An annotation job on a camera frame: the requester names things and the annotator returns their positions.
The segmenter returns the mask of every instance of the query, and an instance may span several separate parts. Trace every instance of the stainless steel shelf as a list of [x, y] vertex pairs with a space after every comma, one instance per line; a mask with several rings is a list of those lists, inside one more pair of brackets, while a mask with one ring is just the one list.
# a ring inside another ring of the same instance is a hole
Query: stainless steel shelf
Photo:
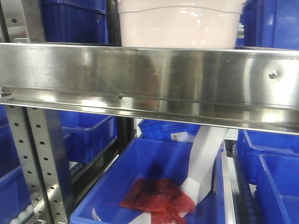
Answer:
[[7, 43], [0, 51], [0, 86], [11, 88], [3, 104], [299, 133], [298, 51]]

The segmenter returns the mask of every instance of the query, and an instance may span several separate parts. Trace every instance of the label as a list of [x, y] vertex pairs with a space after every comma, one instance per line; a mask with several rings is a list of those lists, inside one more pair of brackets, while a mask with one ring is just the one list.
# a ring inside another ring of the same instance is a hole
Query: label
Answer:
[[173, 141], [188, 141], [189, 135], [187, 132], [178, 132], [178, 133], [171, 133], [171, 140]]

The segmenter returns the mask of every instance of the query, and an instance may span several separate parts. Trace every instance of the blue crate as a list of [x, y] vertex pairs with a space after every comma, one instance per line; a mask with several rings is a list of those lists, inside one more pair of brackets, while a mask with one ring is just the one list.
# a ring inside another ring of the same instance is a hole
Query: blue crate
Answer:
[[142, 120], [138, 126], [145, 139], [164, 141], [180, 141], [180, 138], [175, 133], [183, 132], [187, 132], [189, 139], [192, 140], [190, 135], [196, 136], [200, 127], [200, 125], [158, 120]]
[[48, 42], [108, 43], [105, 0], [39, 0]]
[[299, 156], [299, 136], [239, 130], [237, 150], [246, 179], [256, 184], [261, 167], [259, 155]]
[[256, 200], [264, 224], [299, 223], [299, 158], [261, 155]]
[[0, 127], [0, 177], [20, 165], [9, 125]]
[[[171, 178], [180, 186], [187, 177], [192, 145], [136, 138], [71, 215], [71, 224], [127, 224], [141, 212], [120, 207], [137, 178]], [[221, 154], [214, 169], [214, 185], [208, 196], [185, 216], [188, 224], [225, 223]], [[103, 222], [92, 218], [92, 209]]]
[[0, 105], [0, 126], [7, 125], [8, 119], [4, 105]]
[[0, 223], [9, 224], [30, 205], [29, 192], [21, 167], [0, 178]]
[[244, 7], [245, 46], [299, 49], [299, 1], [249, 0]]
[[117, 136], [116, 120], [113, 116], [60, 112], [65, 147], [70, 161], [89, 163]]

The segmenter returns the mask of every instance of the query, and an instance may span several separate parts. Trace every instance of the screw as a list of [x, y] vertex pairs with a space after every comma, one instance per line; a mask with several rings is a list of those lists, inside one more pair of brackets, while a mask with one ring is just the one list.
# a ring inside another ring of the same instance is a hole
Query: screw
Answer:
[[277, 71], [273, 70], [271, 72], [269, 72], [269, 78], [270, 79], [275, 79], [277, 77]]

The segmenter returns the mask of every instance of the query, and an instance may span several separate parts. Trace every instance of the shelving rack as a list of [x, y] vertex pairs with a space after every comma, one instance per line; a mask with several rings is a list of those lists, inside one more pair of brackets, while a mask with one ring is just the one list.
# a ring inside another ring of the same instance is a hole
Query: shelving rack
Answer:
[[[298, 51], [45, 43], [37, 0], [0, 2], [0, 103], [7, 105], [33, 223], [69, 222], [99, 170], [133, 138], [130, 118], [299, 133]], [[57, 110], [119, 117], [117, 142], [76, 180]]]

